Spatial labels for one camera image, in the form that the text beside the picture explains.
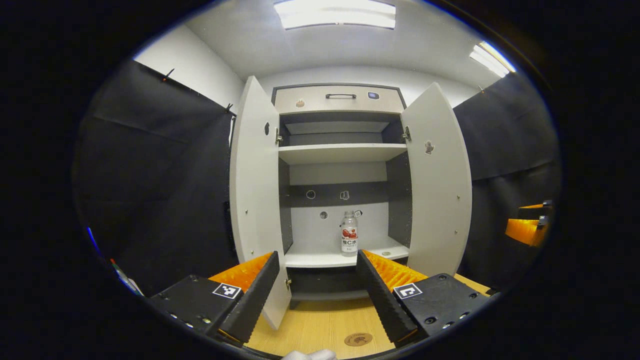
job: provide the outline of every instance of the white wall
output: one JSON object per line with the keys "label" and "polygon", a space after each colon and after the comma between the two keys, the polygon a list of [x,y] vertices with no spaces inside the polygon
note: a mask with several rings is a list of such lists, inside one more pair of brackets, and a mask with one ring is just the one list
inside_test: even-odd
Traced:
{"label": "white wall", "polygon": [[440,84],[452,108],[480,91],[479,88],[473,88],[457,81],[440,78],[423,72],[394,69],[391,67],[317,67],[273,74],[258,79],[258,82],[262,85],[262,88],[269,97],[271,97],[275,86],[284,85],[307,83],[365,83],[395,86],[400,88],[400,92],[407,106],[416,100],[434,81]]}
{"label": "white wall", "polygon": [[180,25],[140,51],[134,60],[170,77],[237,113],[244,81],[207,44]]}

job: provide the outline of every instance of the open cabinet door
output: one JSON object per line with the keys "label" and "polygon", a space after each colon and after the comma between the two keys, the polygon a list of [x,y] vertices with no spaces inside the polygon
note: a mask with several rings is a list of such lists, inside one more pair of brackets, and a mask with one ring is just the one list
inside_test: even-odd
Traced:
{"label": "open cabinet door", "polygon": [[280,273],[262,309],[274,329],[280,326],[291,300],[280,231],[276,144],[279,122],[280,114],[271,99],[255,76],[250,76],[240,101],[231,143],[231,224],[241,263],[274,250],[278,252]]}
{"label": "open cabinet door", "polygon": [[413,197],[407,265],[427,276],[454,275],[471,223],[471,171],[458,120],[433,83],[402,114]]}

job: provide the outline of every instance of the round sticker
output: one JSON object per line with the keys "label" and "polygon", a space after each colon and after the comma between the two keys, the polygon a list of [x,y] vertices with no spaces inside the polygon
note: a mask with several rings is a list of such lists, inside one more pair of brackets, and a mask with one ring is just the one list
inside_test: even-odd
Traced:
{"label": "round sticker", "polygon": [[361,347],[362,345],[370,343],[371,340],[373,340],[373,335],[367,334],[366,332],[356,332],[355,334],[347,336],[344,339],[344,343],[350,347]]}

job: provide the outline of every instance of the black curtain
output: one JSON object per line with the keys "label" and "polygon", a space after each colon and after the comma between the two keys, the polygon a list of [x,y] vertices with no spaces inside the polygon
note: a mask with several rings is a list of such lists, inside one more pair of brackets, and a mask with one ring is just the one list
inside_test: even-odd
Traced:
{"label": "black curtain", "polygon": [[81,124],[74,190],[83,221],[145,295],[237,264],[228,221],[224,107],[130,61]]}
{"label": "black curtain", "polygon": [[458,273],[502,290],[528,269],[538,249],[504,234],[520,206],[556,199],[561,185],[556,130],[545,103],[510,73],[454,109],[472,178],[467,248]]}

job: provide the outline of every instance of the white glove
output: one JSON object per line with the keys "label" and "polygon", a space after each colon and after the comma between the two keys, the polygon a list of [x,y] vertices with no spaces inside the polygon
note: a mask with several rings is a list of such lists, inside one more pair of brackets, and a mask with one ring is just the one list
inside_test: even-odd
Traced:
{"label": "white glove", "polygon": [[337,358],[335,357],[335,352],[326,348],[312,352],[309,355],[293,350],[285,355],[282,360],[337,360]]}

